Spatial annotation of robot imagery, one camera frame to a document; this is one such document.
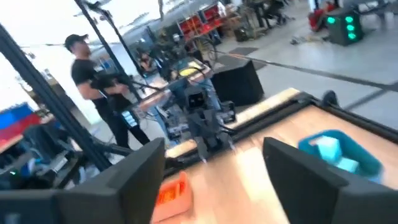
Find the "green lit device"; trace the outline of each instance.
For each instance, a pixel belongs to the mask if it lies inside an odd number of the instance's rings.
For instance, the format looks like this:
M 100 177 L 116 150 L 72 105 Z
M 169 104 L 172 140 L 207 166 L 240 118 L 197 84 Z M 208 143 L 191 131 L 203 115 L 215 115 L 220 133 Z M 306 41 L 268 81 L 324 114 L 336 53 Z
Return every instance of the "green lit device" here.
M 326 23 L 330 33 L 330 42 L 347 46 L 363 38 L 359 15 L 353 9 L 339 8 L 328 12 Z

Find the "concrete floor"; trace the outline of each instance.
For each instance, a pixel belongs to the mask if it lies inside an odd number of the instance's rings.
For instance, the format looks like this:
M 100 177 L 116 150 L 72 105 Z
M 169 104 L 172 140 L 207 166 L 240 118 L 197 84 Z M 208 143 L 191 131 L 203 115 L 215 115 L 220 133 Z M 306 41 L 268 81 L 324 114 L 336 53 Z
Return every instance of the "concrete floor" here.
M 343 108 L 398 129 L 398 119 L 395 119 L 398 104 L 394 103 L 398 98 L 396 19 L 387 15 L 387 26 L 381 29 L 378 17 L 362 18 L 365 30 L 372 32 L 349 47 L 321 42 L 290 45 L 293 36 L 311 33 L 307 20 L 308 4 L 298 2 L 289 6 L 285 13 L 296 20 L 257 40 L 237 43 L 234 39 L 226 39 L 217 46 L 217 50 L 229 52 L 236 47 L 255 47 L 258 50 L 248 57 L 293 66 L 268 65 L 257 71 L 266 96 L 290 87 L 316 97 L 322 97 L 327 90 L 334 90 Z M 145 120 L 141 126 L 151 139 L 164 136 L 154 121 Z M 105 123 L 89 128 L 101 140 L 114 141 Z M 131 138 L 130 145 L 133 149 L 141 146 L 135 138 Z

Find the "black speaker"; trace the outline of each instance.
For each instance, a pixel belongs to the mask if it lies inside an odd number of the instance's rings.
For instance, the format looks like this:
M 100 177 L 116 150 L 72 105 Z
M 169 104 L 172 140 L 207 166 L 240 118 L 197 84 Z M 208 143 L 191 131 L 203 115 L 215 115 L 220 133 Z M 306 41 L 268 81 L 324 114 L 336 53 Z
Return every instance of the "black speaker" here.
M 257 103 L 264 96 L 251 60 L 217 69 L 211 81 L 221 102 L 232 101 L 235 106 Z

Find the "orange box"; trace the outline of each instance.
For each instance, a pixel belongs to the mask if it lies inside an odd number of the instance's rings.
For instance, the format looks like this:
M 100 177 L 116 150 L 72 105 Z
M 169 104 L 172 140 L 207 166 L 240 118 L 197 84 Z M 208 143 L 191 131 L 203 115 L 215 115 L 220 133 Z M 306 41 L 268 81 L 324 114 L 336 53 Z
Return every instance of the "orange box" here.
M 192 207 L 192 188 L 185 172 L 180 172 L 177 180 L 160 186 L 152 222 L 159 222 L 186 212 Z

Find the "man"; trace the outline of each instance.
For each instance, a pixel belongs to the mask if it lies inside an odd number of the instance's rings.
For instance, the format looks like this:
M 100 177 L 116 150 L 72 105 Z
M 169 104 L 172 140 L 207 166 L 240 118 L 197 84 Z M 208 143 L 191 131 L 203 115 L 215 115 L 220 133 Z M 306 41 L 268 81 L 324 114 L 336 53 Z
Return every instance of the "man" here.
M 90 83 L 97 71 L 94 69 L 95 63 L 90 60 L 91 51 L 85 42 L 87 37 L 87 35 L 72 34 L 65 40 L 65 47 L 76 57 L 72 65 L 73 81 L 82 97 L 93 101 L 99 115 L 108 124 L 119 146 L 129 148 L 127 131 L 130 131 L 142 145 L 145 145 L 149 139 L 139 125 L 133 128 L 127 126 L 120 114 L 113 113 L 107 99 L 98 90 L 91 87 Z M 116 110 L 123 110 L 131 104 L 123 97 L 123 93 L 128 92 L 126 85 L 116 83 L 114 86 L 106 88 L 105 91 L 113 97 Z

